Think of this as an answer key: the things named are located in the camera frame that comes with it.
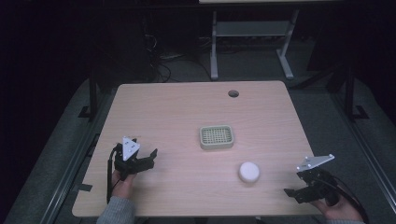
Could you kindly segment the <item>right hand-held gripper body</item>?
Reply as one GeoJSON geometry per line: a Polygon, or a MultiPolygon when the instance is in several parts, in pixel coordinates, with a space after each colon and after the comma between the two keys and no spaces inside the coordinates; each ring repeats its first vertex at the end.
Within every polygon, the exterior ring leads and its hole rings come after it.
{"type": "Polygon", "coordinates": [[[305,157],[297,166],[297,176],[302,179],[308,191],[316,200],[324,199],[326,204],[334,206],[339,202],[337,183],[334,177],[320,168],[320,165],[334,159],[333,154],[317,157],[305,157]]]}

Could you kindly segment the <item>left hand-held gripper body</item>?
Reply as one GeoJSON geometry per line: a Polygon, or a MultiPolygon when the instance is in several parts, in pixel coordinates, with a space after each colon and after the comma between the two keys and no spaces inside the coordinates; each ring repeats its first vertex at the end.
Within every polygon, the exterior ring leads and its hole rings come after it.
{"type": "Polygon", "coordinates": [[[115,168],[120,172],[120,179],[124,180],[128,175],[134,175],[149,169],[146,158],[138,159],[137,154],[140,145],[131,138],[123,136],[122,143],[116,146],[115,168]]]}

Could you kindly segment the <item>person's left hand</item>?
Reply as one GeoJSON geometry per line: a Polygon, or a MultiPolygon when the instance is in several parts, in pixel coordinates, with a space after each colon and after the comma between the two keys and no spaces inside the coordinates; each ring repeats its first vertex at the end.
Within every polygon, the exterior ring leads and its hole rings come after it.
{"type": "Polygon", "coordinates": [[[133,194],[135,175],[128,175],[124,180],[120,179],[120,172],[115,170],[112,174],[112,193],[114,197],[130,199],[133,194]]]}

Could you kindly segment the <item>person's right hand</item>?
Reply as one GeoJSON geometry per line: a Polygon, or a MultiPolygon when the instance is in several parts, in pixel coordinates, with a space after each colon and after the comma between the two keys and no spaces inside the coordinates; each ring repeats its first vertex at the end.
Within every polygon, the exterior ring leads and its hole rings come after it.
{"type": "Polygon", "coordinates": [[[329,206],[321,200],[313,201],[311,204],[328,220],[363,221],[361,214],[344,197],[334,206],[329,206]]]}

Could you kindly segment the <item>white round soap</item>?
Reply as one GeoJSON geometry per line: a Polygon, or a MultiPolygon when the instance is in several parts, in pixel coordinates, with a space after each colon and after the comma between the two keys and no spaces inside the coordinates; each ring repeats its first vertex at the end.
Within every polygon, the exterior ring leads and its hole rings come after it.
{"type": "Polygon", "coordinates": [[[246,161],[240,165],[238,175],[245,183],[255,183],[260,178],[261,172],[257,164],[246,161]]]}

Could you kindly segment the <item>black metal stand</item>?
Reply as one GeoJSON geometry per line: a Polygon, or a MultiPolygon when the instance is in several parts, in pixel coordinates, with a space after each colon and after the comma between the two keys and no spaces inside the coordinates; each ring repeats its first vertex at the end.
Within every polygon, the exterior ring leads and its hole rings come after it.
{"type": "Polygon", "coordinates": [[[356,119],[368,119],[369,116],[361,105],[354,105],[355,77],[351,67],[346,70],[344,111],[347,118],[354,122],[356,119]]]}
{"type": "Polygon", "coordinates": [[[93,77],[89,78],[89,104],[83,106],[78,114],[80,118],[88,118],[92,121],[98,112],[98,86],[93,77]]]}

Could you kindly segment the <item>green soap dish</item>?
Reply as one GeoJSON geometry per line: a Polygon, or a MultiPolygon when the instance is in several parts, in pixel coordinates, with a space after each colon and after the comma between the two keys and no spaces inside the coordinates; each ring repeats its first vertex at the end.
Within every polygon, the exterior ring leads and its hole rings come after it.
{"type": "Polygon", "coordinates": [[[231,148],[234,142],[233,130],[228,125],[202,127],[199,136],[204,150],[231,148]]]}

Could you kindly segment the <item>grey metal table frame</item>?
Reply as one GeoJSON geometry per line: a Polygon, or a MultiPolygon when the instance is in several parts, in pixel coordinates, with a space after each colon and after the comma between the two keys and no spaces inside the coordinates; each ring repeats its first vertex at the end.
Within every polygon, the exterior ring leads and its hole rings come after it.
{"type": "Polygon", "coordinates": [[[283,36],[284,43],[276,50],[277,58],[283,69],[286,79],[294,79],[288,59],[287,50],[293,35],[293,31],[299,16],[299,10],[292,12],[288,21],[219,21],[217,12],[213,12],[211,51],[210,51],[210,78],[219,79],[217,60],[218,37],[260,37],[260,36],[283,36]]]}

